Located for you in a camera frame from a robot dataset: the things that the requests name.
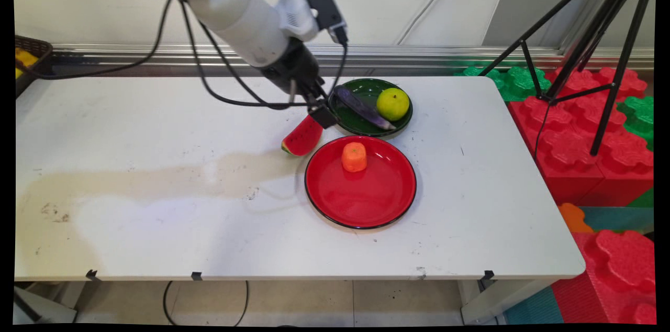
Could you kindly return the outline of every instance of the red plate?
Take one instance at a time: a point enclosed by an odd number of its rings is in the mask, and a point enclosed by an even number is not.
[[[342,167],[350,142],[365,146],[368,165],[361,172]],[[409,209],[417,179],[409,160],[387,141],[347,136],[323,145],[305,172],[305,188],[316,210],[338,225],[374,229],[394,222]]]

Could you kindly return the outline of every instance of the carrot piece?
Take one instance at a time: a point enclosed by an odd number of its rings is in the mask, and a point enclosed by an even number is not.
[[[349,172],[359,172],[368,167],[365,146],[360,142],[350,142],[342,151],[342,166]]]

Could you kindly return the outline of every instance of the plate rim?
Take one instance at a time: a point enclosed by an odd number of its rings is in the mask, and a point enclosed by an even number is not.
[[[349,80],[349,81],[346,81],[345,83],[340,84],[340,86],[344,86],[345,84],[347,84],[347,83],[349,83],[349,82],[361,81],[361,80],[381,81],[381,82],[385,82],[385,83],[388,83],[388,84],[392,84],[392,86],[394,86],[395,88],[398,88],[398,89],[402,90],[402,91],[405,93],[405,90],[403,90],[402,88],[400,88],[400,86],[398,86],[397,84],[392,83],[392,82],[389,82],[389,81],[384,81],[383,79],[378,79],[378,78],[357,78],[357,79],[351,79],[351,80]],[[332,93],[332,94],[330,94],[330,96],[328,96],[328,104],[330,104],[330,101],[331,101],[333,98],[335,98],[335,93]],[[346,130],[347,132],[356,134],[356,135],[358,135],[358,136],[366,136],[366,137],[384,137],[384,136],[388,136],[389,134],[397,133],[397,132],[399,132],[399,131],[405,129],[405,128],[407,127],[407,125],[409,125],[409,121],[412,120],[412,116],[414,115],[414,105],[412,104],[412,98],[410,98],[409,95],[407,95],[407,98],[409,99],[409,109],[407,110],[407,113],[409,113],[409,118],[407,119],[407,122],[406,122],[402,127],[397,127],[396,129],[392,129],[392,130],[390,130],[390,131],[385,131],[385,132],[383,132],[383,133],[369,134],[369,133],[364,133],[364,132],[361,132],[361,131],[357,131],[357,130],[355,130],[355,129],[350,129],[350,128],[348,128],[348,127],[345,127],[345,126],[343,126],[343,125],[341,124],[341,121],[339,121],[339,122],[337,123],[337,125],[338,125],[339,127],[341,127],[342,129]],[[338,119],[340,118],[340,115],[338,115],[338,113],[335,112],[335,110],[333,110],[333,113],[338,117]]]
[[[344,137],[339,137],[339,138],[333,139],[332,141],[328,141],[328,142],[326,142],[325,144],[323,144],[323,146],[321,146],[320,148],[318,148],[318,150],[314,151],[314,154],[312,154],[311,158],[309,158],[309,162],[307,162],[307,166],[305,167],[305,175],[304,175],[304,177],[303,177],[303,178],[304,178],[303,182],[304,182],[304,184],[305,184],[305,193],[307,194],[307,198],[309,199],[309,202],[311,203],[311,205],[312,205],[312,206],[316,209],[316,211],[318,211],[322,216],[324,216],[325,218],[327,218],[327,219],[330,220],[331,222],[333,222],[333,223],[335,223],[335,224],[337,224],[337,225],[340,225],[340,226],[342,226],[342,227],[348,227],[349,229],[370,230],[370,229],[378,229],[379,227],[384,227],[384,226],[390,225],[390,224],[396,222],[397,220],[399,220],[400,218],[402,218],[402,216],[404,216],[405,213],[407,213],[407,211],[409,210],[409,208],[411,208],[412,205],[414,205],[414,200],[416,200],[417,189],[418,189],[419,184],[418,184],[418,182],[417,182],[417,174],[416,174],[416,171],[414,170],[414,166],[412,165],[412,162],[409,161],[409,158],[405,155],[405,153],[403,153],[402,151],[400,151],[399,148],[396,148],[396,147],[393,146],[392,144],[388,143],[388,141],[384,141],[383,139],[378,139],[378,138],[376,138],[376,137],[372,137],[372,136],[364,136],[364,137],[369,137],[369,138],[377,139],[378,141],[382,141],[382,142],[384,142],[384,143],[387,143],[388,145],[392,146],[392,148],[394,148],[395,150],[398,150],[398,152],[399,152],[400,154],[402,154],[402,156],[405,158],[405,160],[407,160],[407,163],[409,163],[409,168],[411,168],[411,170],[412,170],[412,175],[414,176],[414,194],[412,194],[412,199],[411,199],[411,201],[409,201],[409,205],[407,205],[407,207],[405,208],[405,210],[403,210],[402,213],[400,213],[397,217],[393,218],[393,219],[390,220],[389,222],[382,223],[381,225],[376,225],[376,226],[371,226],[371,227],[352,226],[352,225],[347,225],[347,224],[342,223],[342,222],[338,222],[337,220],[334,220],[333,218],[330,218],[328,215],[326,215],[326,213],[324,213],[324,212],[321,210],[321,208],[319,208],[319,206],[316,205],[316,203],[314,202],[314,200],[312,200],[312,198],[311,198],[311,194],[309,193],[309,189],[308,189],[308,187],[307,187],[307,170],[309,169],[309,164],[311,163],[311,160],[314,158],[314,156],[316,156],[316,153],[318,153],[318,152],[319,152],[321,149],[323,149],[326,145],[328,145],[328,144],[330,144],[330,143],[333,143],[333,142],[335,142],[335,141],[339,141],[340,139],[350,138],[350,137],[355,137],[355,136],[344,136]]]

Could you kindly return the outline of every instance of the toy building block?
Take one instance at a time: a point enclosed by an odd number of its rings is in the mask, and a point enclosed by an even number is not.
[[[600,125],[600,118],[605,109],[607,97],[603,93],[596,93],[575,98],[565,109],[572,114],[572,127],[581,136],[593,141]],[[626,115],[613,109],[610,120],[605,127],[605,135],[622,134]]]
[[[550,80],[551,83],[553,83],[553,81],[556,81],[556,77],[558,77],[558,74],[561,72],[561,70],[563,70],[563,67],[560,67],[559,69],[556,69],[553,72],[546,73],[546,79]],[[583,70],[581,72],[573,70],[572,74],[570,74],[570,77],[567,79],[567,82],[565,82],[563,89],[558,94],[558,97],[562,98],[563,96],[568,96],[575,93],[579,93],[581,91],[590,90],[591,88],[596,88],[598,86],[600,86],[600,82],[596,81],[593,78],[593,73],[589,72],[588,70]],[[571,104],[574,100],[576,99],[570,99],[562,103],[564,103],[564,105],[567,106]]]
[[[526,142],[526,146],[531,150],[531,153],[534,152],[535,142],[538,139],[538,131],[542,126],[546,113],[546,101],[541,101],[535,96],[528,96],[522,102],[510,102],[507,108],[519,128],[519,133],[521,133],[523,141]],[[549,114],[546,116],[546,123],[542,129],[542,134],[547,131],[572,130],[570,127],[571,122],[572,115],[560,103],[551,106]]]
[[[572,236],[586,271],[551,285],[565,323],[656,324],[654,243],[635,231]]]
[[[545,78],[545,73],[535,68],[535,74],[538,76],[540,89],[546,91],[550,88],[551,82]],[[535,95],[535,86],[533,77],[528,69],[513,67],[505,74],[505,86],[499,89],[502,100],[506,102],[524,101],[528,96]]]
[[[654,224],[653,208],[620,208],[616,206],[582,206],[584,223],[593,230],[644,231]]]
[[[624,128],[632,134],[643,137],[646,148],[654,151],[654,98],[644,99],[629,96],[619,103],[617,110],[627,117]]]
[[[545,287],[534,296],[505,311],[507,324],[560,324],[561,311],[551,287]]]
[[[454,76],[478,76],[484,68],[469,67],[462,72],[455,73]],[[500,74],[497,69],[492,69],[485,77],[492,79],[495,82],[498,91],[505,86],[505,75]]]
[[[627,207],[629,207],[629,208],[653,208],[654,207],[654,187],[651,187],[651,189],[649,191],[646,191],[645,193],[643,193],[642,196],[639,196],[638,198],[635,198],[635,201],[628,204]]]
[[[577,203],[604,177],[589,154],[590,142],[575,131],[543,131],[538,168],[556,204]]]
[[[612,83],[615,79],[615,72],[617,72],[617,69],[602,68],[599,72],[593,74],[593,78],[600,84]],[[617,103],[621,103],[628,96],[644,98],[644,90],[646,90],[646,82],[639,79],[636,72],[626,69],[617,93]]]
[[[654,186],[654,153],[627,131],[602,140],[598,169],[605,177],[579,200],[580,206],[627,206]]]
[[[563,203],[558,206],[558,211],[561,212],[567,229],[572,233],[592,233],[593,229],[584,223],[584,212],[575,205],[570,203]]]

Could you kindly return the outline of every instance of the basket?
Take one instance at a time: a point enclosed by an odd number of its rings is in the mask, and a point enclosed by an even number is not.
[[[43,61],[51,55],[53,51],[53,46],[46,41],[26,38],[24,36],[14,35],[14,46],[19,47],[22,50],[29,51],[33,56],[37,57],[38,60],[35,64],[32,64],[28,69],[37,70]],[[30,84],[35,81],[36,77],[31,76],[27,72],[21,74],[19,79],[16,80],[16,97],[19,98],[19,95],[27,89]]]

